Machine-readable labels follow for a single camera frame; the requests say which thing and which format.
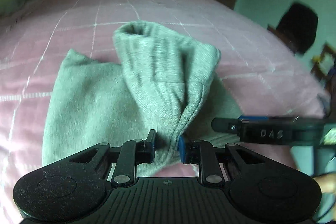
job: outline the metal screw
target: metal screw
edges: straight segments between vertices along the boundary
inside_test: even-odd
[[[119,175],[119,176],[116,176],[113,180],[114,180],[116,183],[121,184],[121,183],[129,182],[131,179],[130,179],[129,176]]]
[[[205,180],[209,183],[219,183],[222,181],[222,178],[217,175],[210,175],[210,176],[207,176]]]

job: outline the person's hand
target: person's hand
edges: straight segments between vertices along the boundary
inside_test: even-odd
[[[322,193],[332,193],[336,195],[336,173],[330,173],[314,178],[321,188]],[[333,220],[336,221],[336,204],[333,209]]]

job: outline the circular button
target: circular button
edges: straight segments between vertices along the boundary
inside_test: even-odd
[[[282,177],[268,177],[258,184],[259,191],[269,198],[291,198],[297,192],[296,184]]]
[[[119,176],[114,177],[113,180],[118,184],[122,184],[122,183],[129,182],[131,179],[129,176],[119,175]]]
[[[210,175],[207,176],[205,180],[209,183],[220,183],[222,181],[222,178],[217,175]]]
[[[70,177],[54,176],[44,178],[38,183],[35,191],[48,198],[62,198],[76,190],[77,183]]]

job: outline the mattress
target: mattress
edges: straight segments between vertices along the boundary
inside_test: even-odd
[[[44,0],[0,34],[0,223],[21,221],[12,190],[41,167],[49,100],[68,50],[118,63],[112,34],[139,19],[219,48],[217,73],[244,114],[322,115],[316,95],[323,88],[281,41],[214,0]],[[293,164],[288,147],[247,146]],[[157,176],[196,172],[179,164]]]

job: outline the wooden chair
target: wooden chair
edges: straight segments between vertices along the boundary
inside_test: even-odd
[[[314,56],[311,61],[313,63],[313,68],[311,69],[310,73],[314,75],[319,81],[324,80],[326,82],[325,88],[328,92],[331,93],[331,77],[325,75],[320,68],[320,64],[325,58],[326,54],[330,54],[331,57],[336,60],[336,50],[334,50],[331,46],[327,43],[324,44],[323,50],[320,55]]]

